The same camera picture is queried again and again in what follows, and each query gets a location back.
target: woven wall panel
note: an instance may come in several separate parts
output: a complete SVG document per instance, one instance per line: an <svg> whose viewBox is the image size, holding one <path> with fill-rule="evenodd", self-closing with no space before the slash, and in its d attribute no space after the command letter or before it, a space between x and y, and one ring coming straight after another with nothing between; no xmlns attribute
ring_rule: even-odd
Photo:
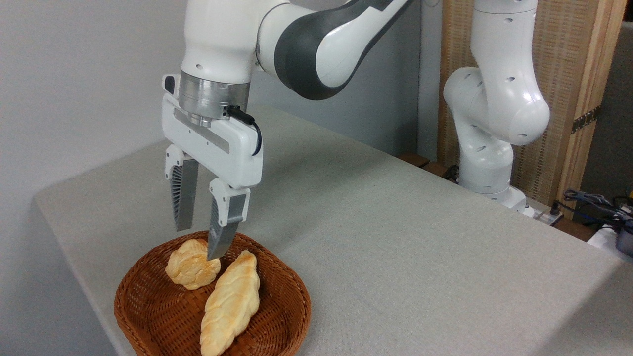
<svg viewBox="0 0 633 356"><path fill-rule="evenodd" d="M472 6L472 0L444 2L441 87L456 69L477 66L469 47ZM597 8L597 0L539 1L532 56L551 117L541 138L515 147L512 184L541 203L551 203L558 189ZM437 145L440 163L458 164L457 133L443 99Z"/></svg>

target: white wall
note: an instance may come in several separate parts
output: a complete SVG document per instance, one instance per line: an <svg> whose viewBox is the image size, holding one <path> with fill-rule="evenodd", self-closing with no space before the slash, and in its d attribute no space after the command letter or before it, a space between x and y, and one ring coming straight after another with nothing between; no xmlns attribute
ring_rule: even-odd
<svg viewBox="0 0 633 356"><path fill-rule="evenodd" d="M296 3L318 10L343 0ZM114 352L32 198L162 139L160 78L180 68L184 7L0 2L0 354ZM419 11L419 3L407 11L337 97L307 102L258 73L251 105L274 105L389 153L415 149Z"/></svg>

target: table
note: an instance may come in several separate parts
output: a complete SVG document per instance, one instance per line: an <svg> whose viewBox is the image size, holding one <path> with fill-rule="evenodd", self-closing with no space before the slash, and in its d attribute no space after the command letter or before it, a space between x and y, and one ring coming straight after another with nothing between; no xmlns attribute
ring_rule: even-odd
<svg viewBox="0 0 633 356"><path fill-rule="evenodd" d="M265 166L239 232L303 279L301 355L633 354L633 267L397 158L259 106ZM120 355L116 287L177 234L167 142L37 194ZM201 169L194 228L208 226Z"/></svg>

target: wooden panel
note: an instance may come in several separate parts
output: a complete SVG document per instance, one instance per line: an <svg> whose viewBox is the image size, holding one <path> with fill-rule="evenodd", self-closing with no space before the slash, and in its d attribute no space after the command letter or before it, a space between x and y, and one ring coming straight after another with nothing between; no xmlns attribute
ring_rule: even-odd
<svg viewBox="0 0 633 356"><path fill-rule="evenodd" d="M626 2L626 0L609 0L601 1L599 4L598 15L592 28L589 54L583 71L575 117L582 116L602 102ZM593 122L571 134L556 194L559 200L562 199L566 189L580 189L595 128L596 123Z"/></svg>
<svg viewBox="0 0 633 356"><path fill-rule="evenodd" d="M580 172L580 166L584 170L586 157L583 161L582 152L578 152L574 160L568 152L573 151L572 147L577 149L578 144L591 142L591 127L582 129L586 131L582 135L572 137L572 124L602 99L614 48L605 39L617 37L611 24L624 11L624 2L539 1L532 54L537 81L550 106L551 118L542 137L527 146L515 147L512 184L541 203L551 204L555 199L563 171ZM441 87L456 69L476 66L469 48L472 5L473 0L444 2ZM458 164L459 152L453 119L441 100L438 161L445 166Z"/></svg>

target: black object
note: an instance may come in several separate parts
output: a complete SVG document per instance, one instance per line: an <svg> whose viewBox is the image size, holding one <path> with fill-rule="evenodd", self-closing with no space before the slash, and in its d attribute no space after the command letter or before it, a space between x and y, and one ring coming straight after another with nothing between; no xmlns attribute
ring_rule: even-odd
<svg viewBox="0 0 633 356"><path fill-rule="evenodd" d="M255 152L252 155L257 155L261 150L261 131L260 127L255 123L255 118L243 112L239 106L227 107L227 114L233 116L241 122L244 122L246 125L252 125L255 128L255 131L257 131L257 147L255 147Z"/></svg>
<svg viewBox="0 0 633 356"><path fill-rule="evenodd" d="M176 79L172 75L168 75L167 77L165 77L165 90L168 91L171 95L175 93Z"/></svg>
<svg viewBox="0 0 633 356"><path fill-rule="evenodd" d="M332 10L319 11L294 20L279 37L275 48L275 71L290 89L310 100L331 98L341 91L356 73L373 45L387 32L413 0L407 2L367 44L356 67L345 83L338 87L323 84L317 74L317 50L323 38L337 27L359 17L367 8L384 10L392 0L351 0Z"/></svg>
<svg viewBox="0 0 633 356"><path fill-rule="evenodd" d="M458 166L458 165L452 165L452 166L448 167L446 172L444 174L442 174L442 178L444 178L444 179L452 179L454 181L457 181L457 179L459 177L460 177L460 166Z"/></svg>
<svg viewBox="0 0 633 356"><path fill-rule="evenodd" d="M552 209L549 211L549 213L554 216L558 216L558 214L560 214L560 206L558 205L557 201L552 204Z"/></svg>

